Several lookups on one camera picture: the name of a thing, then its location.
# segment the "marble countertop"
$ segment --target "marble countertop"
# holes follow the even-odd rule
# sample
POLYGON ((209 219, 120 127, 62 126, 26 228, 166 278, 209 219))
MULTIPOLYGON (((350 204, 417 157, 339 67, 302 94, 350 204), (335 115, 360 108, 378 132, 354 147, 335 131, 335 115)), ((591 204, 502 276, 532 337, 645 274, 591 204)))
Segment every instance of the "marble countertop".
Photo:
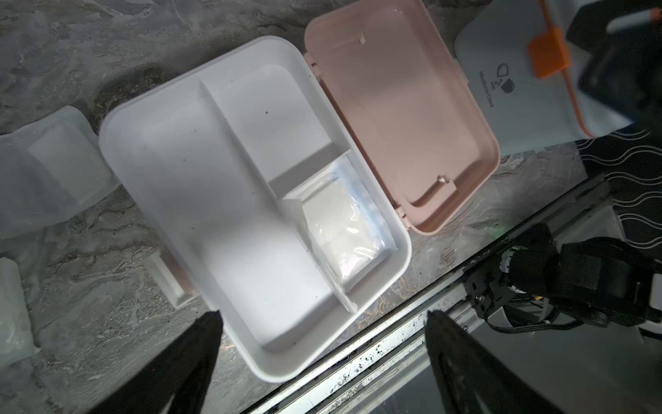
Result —
MULTIPOLYGON (((574 144, 502 158, 435 236, 411 233, 409 269, 327 352, 586 178, 574 144)), ((66 223, 13 240, 40 351, 0 370, 0 407, 73 413, 108 396, 207 310, 175 310, 143 265, 159 238, 120 187, 66 223)), ((256 378, 223 337, 205 413, 239 412, 277 384, 256 378)))

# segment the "translucent plastic container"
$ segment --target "translucent plastic container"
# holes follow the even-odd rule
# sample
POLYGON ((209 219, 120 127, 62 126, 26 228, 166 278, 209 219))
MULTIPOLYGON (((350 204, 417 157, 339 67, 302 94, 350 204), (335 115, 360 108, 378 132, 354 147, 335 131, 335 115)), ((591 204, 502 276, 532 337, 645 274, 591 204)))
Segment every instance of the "translucent plastic container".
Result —
POLYGON ((19 265, 0 258, 0 368, 34 354, 19 265))
POLYGON ((85 116, 64 107, 0 136, 0 238, 66 221, 118 185, 85 116))
POLYGON ((272 382, 296 376, 402 275, 407 227, 438 231, 498 165, 421 2, 354 3, 315 19, 306 46, 304 59, 283 39, 256 39, 117 107, 100 134, 195 290, 272 382), (355 309, 281 204, 343 159, 375 206, 366 221, 381 218, 393 244, 341 277, 355 309))

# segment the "open storage box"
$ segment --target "open storage box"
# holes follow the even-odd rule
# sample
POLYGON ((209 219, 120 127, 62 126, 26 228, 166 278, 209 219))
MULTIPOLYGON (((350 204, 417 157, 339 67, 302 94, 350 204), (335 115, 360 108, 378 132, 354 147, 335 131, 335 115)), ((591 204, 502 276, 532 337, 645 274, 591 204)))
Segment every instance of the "open storage box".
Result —
POLYGON ((498 165, 419 0, 354 3, 311 22, 305 42, 304 59, 286 40, 256 39, 101 127, 103 156, 271 382, 303 370, 405 271, 406 227, 438 231, 498 165), (396 246, 349 289, 359 313, 332 294, 274 202, 341 156, 396 246))

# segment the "white container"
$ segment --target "white container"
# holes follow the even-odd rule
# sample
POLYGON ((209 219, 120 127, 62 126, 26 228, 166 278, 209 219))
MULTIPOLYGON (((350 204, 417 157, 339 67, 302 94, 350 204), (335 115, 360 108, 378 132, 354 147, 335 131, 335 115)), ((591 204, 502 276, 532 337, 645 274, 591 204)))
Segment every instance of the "white container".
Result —
POLYGON ((181 268, 168 249, 156 249, 143 259, 143 263, 175 309, 186 306, 198 296, 186 271, 181 268))
POLYGON ((592 2, 494 0, 457 36, 457 60, 502 155, 600 137, 632 123, 578 89, 591 56, 574 44, 565 42, 569 68, 543 79, 534 74, 529 43, 550 26, 565 36, 577 11, 592 2), (506 82, 510 87, 502 88, 506 82))
POLYGON ((280 38, 259 38, 124 104, 101 137, 109 164, 263 380, 300 372, 355 317, 250 160, 275 185, 293 166, 311 176, 350 150, 399 248, 350 292, 361 310, 409 263, 401 220, 301 53, 280 38))
POLYGON ((0 239, 67 221, 118 185, 85 115, 63 107, 0 136, 0 239))
POLYGON ((296 376, 402 275, 406 227, 438 231, 498 165, 420 1, 359 1, 315 19, 306 45, 304 59, 256 39, 117 107, 100 133, 106 161, 271 382, 296 376), (345 284, 357 313, 275 202, 343 155, 395 242, 345 284))

